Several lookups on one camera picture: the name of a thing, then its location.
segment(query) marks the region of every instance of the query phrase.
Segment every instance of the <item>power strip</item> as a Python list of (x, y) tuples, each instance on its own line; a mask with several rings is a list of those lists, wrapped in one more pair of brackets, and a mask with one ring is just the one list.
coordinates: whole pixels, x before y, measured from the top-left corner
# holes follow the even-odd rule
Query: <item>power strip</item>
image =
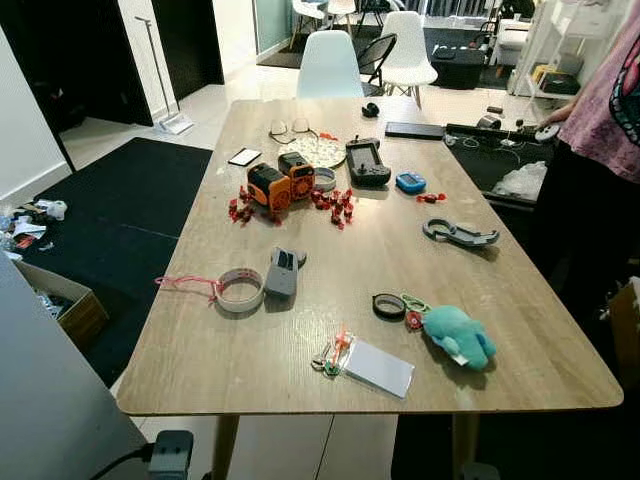
[(156, 438), (149, 478), (151, 480), (187, 480), (193, 434), (186, 430), (163, 430)]

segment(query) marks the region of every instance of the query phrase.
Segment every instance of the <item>key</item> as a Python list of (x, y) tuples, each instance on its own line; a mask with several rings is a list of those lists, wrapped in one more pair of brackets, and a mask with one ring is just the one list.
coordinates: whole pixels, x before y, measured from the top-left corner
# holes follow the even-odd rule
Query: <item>key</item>
[(324, 349), (322, 350), (322, 353), (319, 353), (318, 355), (314, 356), (311, 359), (311, 367), (314, 370), (317, 370), (317, 371), (324, 370), (324, 364), (327, 360), (327, 354), (329, 353), (330, 348), (331, 348), (331, 342), (327, 342), (327, 344), (324, 346)]

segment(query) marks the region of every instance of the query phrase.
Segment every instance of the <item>smartphone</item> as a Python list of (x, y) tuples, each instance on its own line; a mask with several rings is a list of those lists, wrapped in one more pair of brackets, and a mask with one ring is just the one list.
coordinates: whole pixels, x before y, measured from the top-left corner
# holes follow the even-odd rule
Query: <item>smartphone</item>
[(239, 165), (241, 167), (246, 167), (251, 162), (253, 162), (256, 158), (262, 155), (262, 152), (257, 150), (250, 150), (248, 148), (243, 148), (238, 153), (236, 153), (231, 159), (229, 159), (228, 163), (231, 165)]
[(440, 125), (423, 123), (389, 122), (385, 131), (387, 137), (419, 138), (421, 140), (442, 140), (444, 128)]

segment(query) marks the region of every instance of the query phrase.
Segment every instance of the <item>pink shirt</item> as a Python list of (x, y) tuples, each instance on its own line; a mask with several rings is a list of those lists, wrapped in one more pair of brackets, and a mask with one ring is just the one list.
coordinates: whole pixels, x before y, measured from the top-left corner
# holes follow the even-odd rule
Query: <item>pink shirt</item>
[(558, 137), (578, 155), (640, 183), (640, 0)]

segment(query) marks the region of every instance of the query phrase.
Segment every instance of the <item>pink string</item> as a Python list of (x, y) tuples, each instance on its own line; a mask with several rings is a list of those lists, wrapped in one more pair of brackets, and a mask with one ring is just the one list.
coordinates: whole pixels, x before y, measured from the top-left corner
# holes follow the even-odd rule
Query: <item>pink string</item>
[(203, 277), (196, 277), (194, 275), (186, 275), (184, 277), (158, 277), (154, 280), (154, 283), (160, 285), (160, 287), (170, 286), (179, 292), (193, 292), (192, 290), (180, 290), (178, 285), (185, 282), (198, 282), (198, 283), (208, 283), (211, 285), (211, 295), (209, 295), (209, 305), (216, 301), (216, 286), (220, 287), (221, 284), (218, 280), (209, 280)]

